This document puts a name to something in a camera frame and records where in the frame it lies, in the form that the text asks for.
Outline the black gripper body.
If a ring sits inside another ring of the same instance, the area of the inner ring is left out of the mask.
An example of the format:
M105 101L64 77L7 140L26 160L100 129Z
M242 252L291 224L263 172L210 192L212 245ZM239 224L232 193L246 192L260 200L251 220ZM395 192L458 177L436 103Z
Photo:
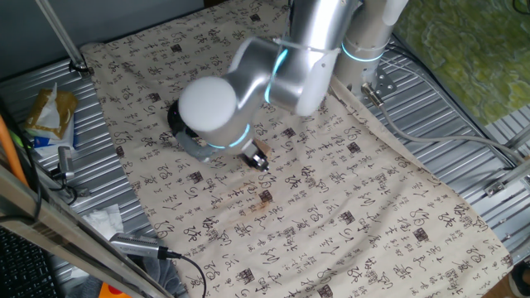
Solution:
M243 161L248 165L251 166L251 158L256 153L262 153L264 152L259 148L258 144L255 141L251 141L243 150Z

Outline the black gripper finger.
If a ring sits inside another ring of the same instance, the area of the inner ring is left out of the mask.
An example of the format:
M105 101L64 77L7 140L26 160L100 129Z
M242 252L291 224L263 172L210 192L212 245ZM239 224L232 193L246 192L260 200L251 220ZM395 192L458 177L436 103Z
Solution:
M251 158L251 166L258 171L269 171L267 156L262 153L256 153Z

